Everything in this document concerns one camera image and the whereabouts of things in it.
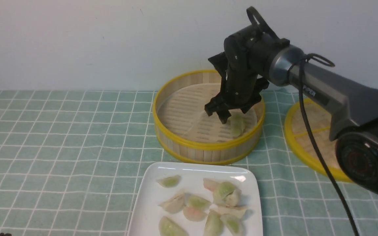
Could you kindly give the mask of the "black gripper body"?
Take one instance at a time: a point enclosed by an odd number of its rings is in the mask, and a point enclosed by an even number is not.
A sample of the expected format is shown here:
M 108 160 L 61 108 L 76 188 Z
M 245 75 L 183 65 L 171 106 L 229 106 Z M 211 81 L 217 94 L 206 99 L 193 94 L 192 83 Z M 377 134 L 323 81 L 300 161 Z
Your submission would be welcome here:
M 272 36 L 260 26 L 250 25 L 228 36 L 224 51 L 208 59 L 221 76 L 217 95 L 230 109 L 246 113 L 261 101 L 260 92 L 269 86 L 270 64 L 289 45 L 288 39 Z

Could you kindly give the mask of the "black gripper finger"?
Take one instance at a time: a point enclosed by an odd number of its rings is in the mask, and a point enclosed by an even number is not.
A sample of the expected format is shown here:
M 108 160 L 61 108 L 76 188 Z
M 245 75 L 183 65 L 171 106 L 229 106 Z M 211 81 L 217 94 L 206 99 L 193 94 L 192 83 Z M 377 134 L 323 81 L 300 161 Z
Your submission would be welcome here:
M 222 95 L 216 95 L 204 105 L 204 111 L 207 116 L 212 116 L 213 113 L 217 113 L 219 117 L 230 117 L 230 105 L 225 101 Z

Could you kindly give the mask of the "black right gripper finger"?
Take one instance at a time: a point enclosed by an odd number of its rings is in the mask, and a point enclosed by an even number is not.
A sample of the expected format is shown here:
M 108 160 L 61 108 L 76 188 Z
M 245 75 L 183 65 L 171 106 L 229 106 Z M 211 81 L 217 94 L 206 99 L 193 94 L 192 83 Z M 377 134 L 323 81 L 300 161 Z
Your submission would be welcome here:
M 231 113 L 229 110 L 217 111 L 217 115 L 221 123 L 224 125 L 227 123 L 228 119 L 231 117 Z

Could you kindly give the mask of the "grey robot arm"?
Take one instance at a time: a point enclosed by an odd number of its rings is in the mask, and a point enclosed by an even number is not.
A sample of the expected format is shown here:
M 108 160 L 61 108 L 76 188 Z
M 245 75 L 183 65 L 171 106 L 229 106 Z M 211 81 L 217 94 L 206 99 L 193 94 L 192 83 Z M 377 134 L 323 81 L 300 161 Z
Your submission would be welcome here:
M 378 89 L 311 64 L 311 59 L 334 66 L 260 26 L 243 28 L 225 39 L 222 53 L 208 59 L 221 75 L 221 87 L 204 110 L 225 124 L 231 109 L 246 113 L 259 103 L 270 83 L 291 85 L 330 114 L 329 139 L 336 141 L 341 170 L 378 194 Z

